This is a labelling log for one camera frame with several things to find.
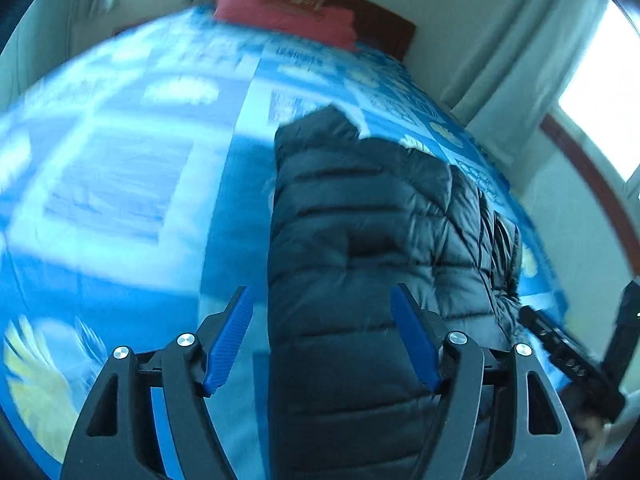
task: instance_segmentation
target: wooden headboard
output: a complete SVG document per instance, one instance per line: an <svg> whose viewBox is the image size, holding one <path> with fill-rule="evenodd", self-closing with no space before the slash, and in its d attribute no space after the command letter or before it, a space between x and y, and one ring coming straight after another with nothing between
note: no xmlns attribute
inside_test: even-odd
<svg viewBox="0 0 640 480"><path fill-rule="evenodd" d="M367 0L325 0L324 4L351 9L358 41L402 61L415 32L409 20Z"/></svg>

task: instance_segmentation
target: red cloth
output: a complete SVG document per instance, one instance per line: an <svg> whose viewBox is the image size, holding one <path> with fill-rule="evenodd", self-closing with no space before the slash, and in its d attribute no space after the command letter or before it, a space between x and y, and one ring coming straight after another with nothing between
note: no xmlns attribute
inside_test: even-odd
<svg viewBox="0 0 640 480"><path fill-rule="evenodd" d="M216 0L214 16L225 22L280 30L345 50L355 50L353 11L323 7L319 13L286 12L274 0Z"/></svg>

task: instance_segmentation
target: window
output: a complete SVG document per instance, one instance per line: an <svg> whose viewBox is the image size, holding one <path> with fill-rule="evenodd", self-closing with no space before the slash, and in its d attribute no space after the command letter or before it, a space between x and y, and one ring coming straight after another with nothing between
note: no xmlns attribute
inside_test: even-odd
<svg viewBox="0 0 640 480"><path fill-rule="evenodd" d="M635 180L640 166L640 36L613 2L559 105L625 182Z"/></svg>

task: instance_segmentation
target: bed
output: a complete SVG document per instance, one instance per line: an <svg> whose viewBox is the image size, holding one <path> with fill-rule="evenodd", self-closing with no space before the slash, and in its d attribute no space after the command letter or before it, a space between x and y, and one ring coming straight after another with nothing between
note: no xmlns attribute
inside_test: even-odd
<svg viewBox="0 0 640 480"><path fill-rule="evenodd" d="M399 62L415 26L366 0L328 1L356 12L356 52L197 7L92 48L0 117L0 407L52 479L108 352L164 347L239 285L252 290L254 318L207 407L238 478L269 477L273 138L328 104L360 137L431 153L475 181L520 227L522 303L564 315L508 182ZM161 391L152 397L167 473L179 479Z"/></svg>

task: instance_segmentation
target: quilted jacket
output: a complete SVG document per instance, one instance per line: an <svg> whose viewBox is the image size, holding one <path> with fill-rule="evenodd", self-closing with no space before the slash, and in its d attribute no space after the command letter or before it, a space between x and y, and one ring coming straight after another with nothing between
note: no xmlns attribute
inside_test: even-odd
<svg viewBox="0 0 640 480"><path fill-rule="evenodd" d="M358 131L328 107L276 134L268 415L275 479L404 479L437 399L390 310L421 307L507 350L521 243L456 167ZM477 432L482 431L482 424Z"/></svg>

